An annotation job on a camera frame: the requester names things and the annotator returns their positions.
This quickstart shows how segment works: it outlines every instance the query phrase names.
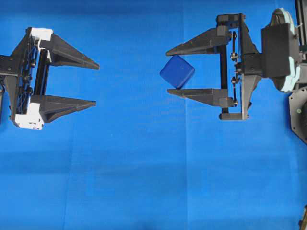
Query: blue foam cube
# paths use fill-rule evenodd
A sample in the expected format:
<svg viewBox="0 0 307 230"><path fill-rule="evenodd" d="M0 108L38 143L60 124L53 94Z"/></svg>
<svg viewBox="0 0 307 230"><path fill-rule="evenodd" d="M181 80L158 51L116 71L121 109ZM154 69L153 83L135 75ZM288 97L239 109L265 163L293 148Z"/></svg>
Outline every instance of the blue foam cube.
<svg viewBox="0 0 307 230"><path fill-rule="evenodd" d="M174 55L160 71L161 77L174 86L181 89L194 74L195 69L179 55Z"/></svg>

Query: blue surface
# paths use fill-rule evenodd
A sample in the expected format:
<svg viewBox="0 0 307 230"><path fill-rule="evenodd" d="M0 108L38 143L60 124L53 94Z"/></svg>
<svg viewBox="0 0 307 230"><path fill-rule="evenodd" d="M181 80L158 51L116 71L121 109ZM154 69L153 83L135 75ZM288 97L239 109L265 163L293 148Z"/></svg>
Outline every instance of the blue surface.
<svg viewBox="0 0 307 230"><path fill-rule="evenodd" d="M307 204L307 146L290 131L287 95L263 79L250 119L222 122L219 108L167 94L159 76L165 52L215 27L218 14L244 13L261 49L260 29L277 7L295 15L292 0L0 6L1 54L28 26L46 27L101 66L50 68L47 94L97 107L41 132L15 128L5 97L0 229L297 229ZM219 87L218 55L185 59L197 70L187 88Z"/></svg>
<svg viewBox="0 0 307 230"><path fill-rule="evenodd" d="M174 55L160 71L160 76L174 88L181 89L193 76L195 69L181 56Z"/></svg>

